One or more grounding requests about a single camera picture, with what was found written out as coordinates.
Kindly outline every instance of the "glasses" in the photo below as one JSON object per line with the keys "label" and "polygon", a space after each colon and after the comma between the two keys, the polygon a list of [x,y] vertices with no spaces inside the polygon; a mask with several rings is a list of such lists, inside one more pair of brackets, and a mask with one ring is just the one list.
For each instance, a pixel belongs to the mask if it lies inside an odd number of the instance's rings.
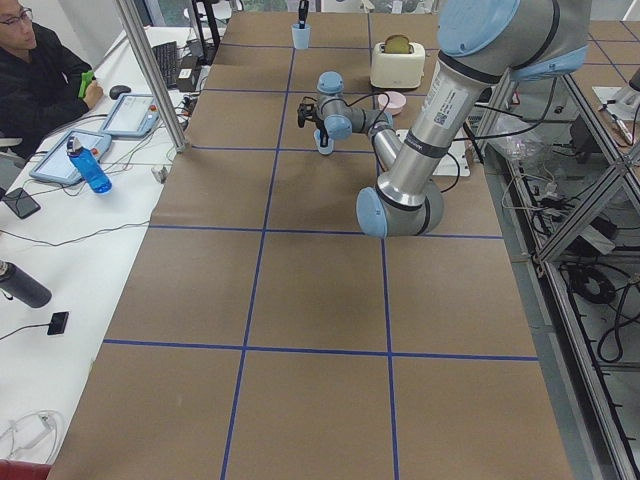
{"label": "glasses", "polygon": [[24,10],[22,10],[22,12],[20,12],[20,16],[11,17],[8,20],[5,20],[0,23],[4,23],[5,25],[9,25],[10,27],[15,27],[20,23],[20,21],[23,21],[25,23],[31,23],[32,20],[33,20],[33,12],[31,11],[30,8],[25,8]]}

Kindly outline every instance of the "green object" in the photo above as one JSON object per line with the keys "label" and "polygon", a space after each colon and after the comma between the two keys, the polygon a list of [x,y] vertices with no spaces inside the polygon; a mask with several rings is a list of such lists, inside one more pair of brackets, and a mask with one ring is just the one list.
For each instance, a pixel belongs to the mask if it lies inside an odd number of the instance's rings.
{"label": "green object", "polygon": [[93,76],[93,70],[89,70],[88,72],[84,72],[82,75],[80,75],[80,90],[78,91],[78,98],[84,98],[85,94],[87,93],[87,87],[89,86],[89,84],[91,84],[91,82],[93,82],[93,79],[95,78]]}

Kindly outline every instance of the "red object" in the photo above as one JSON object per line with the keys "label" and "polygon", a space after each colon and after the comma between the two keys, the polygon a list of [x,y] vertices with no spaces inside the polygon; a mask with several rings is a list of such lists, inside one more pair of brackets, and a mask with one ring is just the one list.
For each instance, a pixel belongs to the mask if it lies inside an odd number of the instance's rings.
{"label": "red object", "polygon": [[0,460],[0,480],[45,480],[51,465]]}

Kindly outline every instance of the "man's hand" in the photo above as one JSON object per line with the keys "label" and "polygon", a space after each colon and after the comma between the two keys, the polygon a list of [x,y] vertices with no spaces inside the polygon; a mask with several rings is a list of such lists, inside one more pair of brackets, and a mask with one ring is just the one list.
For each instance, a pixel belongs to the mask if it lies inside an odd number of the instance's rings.
{"label": "man's hand", "polygon": [[98,82],[94,80],[87,86],[87,91],[84,95],[84,103],[87,104],[89,110],[96,106],[98,101],[102,98],[104,92],[102,91],[102,87],[98,85]]}

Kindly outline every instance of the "person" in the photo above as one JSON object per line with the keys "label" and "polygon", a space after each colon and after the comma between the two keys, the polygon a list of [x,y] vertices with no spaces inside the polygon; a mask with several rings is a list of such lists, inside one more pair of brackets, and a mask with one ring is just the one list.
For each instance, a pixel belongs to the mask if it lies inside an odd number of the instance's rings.
{"label": "person", "polygon": [[33,22],[18,0],[0,0],[0,132],[22,138],[11,150],[29,158],[55,128],[91,110],[103,96],[97,81],[79,98],[81,74],[91,66]]}

